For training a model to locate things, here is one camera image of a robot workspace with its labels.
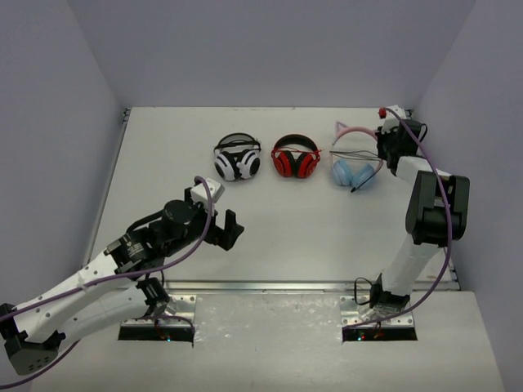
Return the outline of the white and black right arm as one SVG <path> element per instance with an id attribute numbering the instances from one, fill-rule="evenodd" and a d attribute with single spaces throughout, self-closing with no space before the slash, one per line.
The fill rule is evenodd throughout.
<path id="1" fill-rule="evenodd" d="M 380 323 L 404 313 L 413 286 L 428 262 L 467 227 L 470 179 L 434 171 L 418 155 L 423 124 L 387 118 L 376 131 L 378 157 L 393 176 L 412 186 L 405 215 L 405 240 L 392 263 L 371 285 L 369 302 L 359 306 L 365 322 Z"/>

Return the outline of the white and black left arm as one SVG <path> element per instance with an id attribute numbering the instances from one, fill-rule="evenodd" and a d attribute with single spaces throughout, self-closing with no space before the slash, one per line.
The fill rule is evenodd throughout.
<path id="1" fill-rule="evenodd" d="M 243 231 L 231 210 L 219 227 L 202 203 L 168 202 L 54 288 L 31 301 L 1 306 L 1 335 L 12 367 L 20 376 L 33 374 L 93 332 L 160 316 L 171 298 L 153 274 L 165 259 L 192 243 L 229 251 Z"/>

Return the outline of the pink blue cat-ear headphones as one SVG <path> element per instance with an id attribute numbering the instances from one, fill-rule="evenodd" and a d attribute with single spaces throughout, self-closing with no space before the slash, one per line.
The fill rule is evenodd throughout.
<path id="1" fill-rule="evenodd" d="M 382 170 L 383 160 L 368 149 L 339 149 L 338 142 L 344 136 L 355 134 L 366 135 L 377 142 L 376 130 L 367 127 L 349 127 L 342 122 L 336 122 L 334 139 L 329 150 L 330 171 L 334 183 L 347 187 L 352 193 L 368 187 L 373 178 Z"/>

